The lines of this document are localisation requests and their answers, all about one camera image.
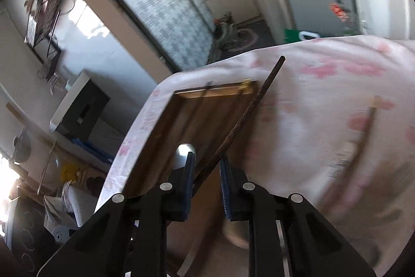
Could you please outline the white ceramic soup spoon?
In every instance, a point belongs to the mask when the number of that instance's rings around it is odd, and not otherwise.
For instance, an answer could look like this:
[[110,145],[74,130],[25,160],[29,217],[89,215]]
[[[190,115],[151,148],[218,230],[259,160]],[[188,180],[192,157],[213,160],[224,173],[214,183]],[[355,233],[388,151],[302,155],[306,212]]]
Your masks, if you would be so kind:
[[347,141],[343,143],[340,150],[334,155],[328,163],[326,185],[331,187],[339,182],[350,168],[352,162],[358,154],[359,146],[357,142]]

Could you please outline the plain dark chopstick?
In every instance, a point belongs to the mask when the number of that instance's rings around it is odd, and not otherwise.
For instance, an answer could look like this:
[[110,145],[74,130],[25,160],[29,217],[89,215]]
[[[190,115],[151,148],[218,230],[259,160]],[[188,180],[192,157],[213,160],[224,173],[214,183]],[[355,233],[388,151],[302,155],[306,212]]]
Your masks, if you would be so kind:
[[277,74],[281,70],[285,61],[286,61],[285,56],[281,56],[277,60],[275,66],[273,67],[273,69],[271,70],[267,78],[265,79],[263,85],[261,86],[260,90],[257,92],[256,96],[252,99],[252,101],[246,108],[245,112],[242,114],[240,119],[237,121],[233,129],[226,136],[226,138],[221,143],[219,148],[215,151],[214,155],[210,158],[207,164],[202,168],[200,173],[194,179],[192,196],[194,196],[198,192],[198,190],[200,189],[204,181],[209,177],[209,175],[215,169],[215,167],[217,166],[221,158],[226,154],[226,151],[230,148],[231,144],[235,141],[236,137],[239,135],[240,131],[246,125],[247,121],[253,115],[253,112],[255,112],[256,108],[258,107],[261,100],[265,96],[265,93],[269,90],[272,82],[275,80]]

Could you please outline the large steel spoon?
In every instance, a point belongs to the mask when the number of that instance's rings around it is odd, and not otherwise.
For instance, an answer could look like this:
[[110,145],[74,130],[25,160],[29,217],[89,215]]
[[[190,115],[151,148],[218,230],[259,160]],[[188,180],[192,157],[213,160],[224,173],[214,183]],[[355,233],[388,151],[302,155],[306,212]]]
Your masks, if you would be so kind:
[[190,143],[181,143],[175,151],[174,168],[179,169],[185,166],[189,153],[196,155],[195,148]]

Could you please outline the gold dark chopstick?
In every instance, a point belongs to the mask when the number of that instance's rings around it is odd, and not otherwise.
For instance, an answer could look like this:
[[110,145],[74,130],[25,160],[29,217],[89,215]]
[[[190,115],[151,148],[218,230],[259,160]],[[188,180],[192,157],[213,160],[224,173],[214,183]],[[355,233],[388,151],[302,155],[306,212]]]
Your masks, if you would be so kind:
[[207,85],[193,89],[183,89],[175,91],[175,95],[182,98],[202,98],[202,97],[222,97],[222,96],[237,96],[257,93],[258,84],[251,79],[245,79],[242,82],[230,83],[230,84],[216,84]]

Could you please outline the pink patterned tablecloth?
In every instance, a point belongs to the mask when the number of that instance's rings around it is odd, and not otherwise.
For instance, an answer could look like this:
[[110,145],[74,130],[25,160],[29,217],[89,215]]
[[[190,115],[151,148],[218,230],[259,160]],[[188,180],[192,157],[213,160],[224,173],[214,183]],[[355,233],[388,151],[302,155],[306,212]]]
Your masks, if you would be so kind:
[[[375,36],[312,39],[257,49],[174,74],[148,97],[108,172],[99,203],[124,187],[177,90],[265,81],[286,61],[229,150],[270,193],[301,193],[384,276],[414,233],[414,42]],[[358,163],[331,187],[328,163],[350,139],[350,116],[382,98]]]

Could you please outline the brown wooden tray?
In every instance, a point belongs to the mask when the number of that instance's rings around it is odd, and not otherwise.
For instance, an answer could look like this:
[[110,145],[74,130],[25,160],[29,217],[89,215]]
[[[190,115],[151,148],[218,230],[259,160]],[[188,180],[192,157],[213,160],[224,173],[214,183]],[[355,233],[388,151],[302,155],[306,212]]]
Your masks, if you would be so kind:
[[256,94],[187,99],[174,92],[146,138],[122,193],[142,195],[164,181],[174,168],[175,151],[181,143],[195,148],[196,171],[200,172]]

